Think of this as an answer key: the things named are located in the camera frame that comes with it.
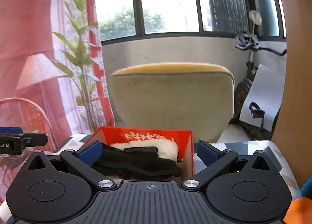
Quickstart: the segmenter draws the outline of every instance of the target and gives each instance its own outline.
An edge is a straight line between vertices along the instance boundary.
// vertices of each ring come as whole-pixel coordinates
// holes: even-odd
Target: yellow cushion
[[[114,72],[114,75],[133,73],[181,73],[181,72],[227,72],[227,68],[209,63],[152,63],[129,66]]]

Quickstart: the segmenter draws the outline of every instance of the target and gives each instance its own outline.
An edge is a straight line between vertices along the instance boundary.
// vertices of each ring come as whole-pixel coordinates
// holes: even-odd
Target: bike wheel
[[[252,87],[252,81],[249,78],[245,78],[241,81],[234,92],[234,115],[233,121],[239,121],[241,115],[241,109],[243,107],[244,101]]]

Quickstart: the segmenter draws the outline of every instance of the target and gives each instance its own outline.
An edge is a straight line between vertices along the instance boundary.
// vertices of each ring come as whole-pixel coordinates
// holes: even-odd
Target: window frame
[[[279,25],[279,32],[280,36],[275,37],[259,37],[259,40],[263,41],[286,41],[286,38],[284,37],[284,28],[283,28],[283,21],[282,21],[282,13],[280,9],[280,3],[279,0],[274,0],[276,9],[277,9],[277,17],[278,17],[278,25]],[[250,10],[255,10],[255,0],[245,0],[247,14]],[[220,38],[235,38],[235,33],[229,33],[229,32],[215,32],[215,31],[204,31],[203,28],[203,22],[202,22],[202,11],[201,11],[201,5],[200,0],[196,0],[196,6],[197,6],[197,15],[198,15],[198,21],[199,21],[199,31],[198,32],[169,32],[169,33],[152,33],[147,34],[145,33],[145,27],[144,27],[144,17],[143,17],[143,7],[142,7],[142,1],[141,0],[133,0],[133,10],[134,10],[134,16],[135,16],[135,36],[128,36],[128,37],[122,37],[122,38],[114,38],[110,40],[104,40],[101,41],[102,46],[109,45],[109,44],[115,44],[120,42],[127,42],[127,41],[135,41],[135,40],[142,40],[142,39],[148,39],[148,38],[169,38],[169,37],[220,37]],[[252,29],[252,22],[250,19],[248,19],[249,23],[249,31]],[[255,28],[255,34],[258,34],[258,28],[256,26]]]

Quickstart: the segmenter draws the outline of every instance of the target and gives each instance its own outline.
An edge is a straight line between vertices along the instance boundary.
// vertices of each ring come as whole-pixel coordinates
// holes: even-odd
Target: red box
[[[183,160],[182,163],[177,164],[182,168],[181,179],[184,181],[193,176],[195,169],[192,131],[101,126],[85,142],[84,145],[95,140],[98,140],[107,145],[111,145],[114,143],[128,143],[129,141],[135,140],[164,138],[174,141],[179,147],[177,158]]]

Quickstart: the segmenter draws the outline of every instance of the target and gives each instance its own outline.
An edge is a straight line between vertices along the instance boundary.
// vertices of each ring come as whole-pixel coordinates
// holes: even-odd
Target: crosshair mark
[[[148,189],[150,189],[150,190],[152,190],[152,189],[154,189],[155,187],[157,187],[157,186],[155,186],[155,185],[153,185],[153,184],[149,184],[148,186],[146,186]]]

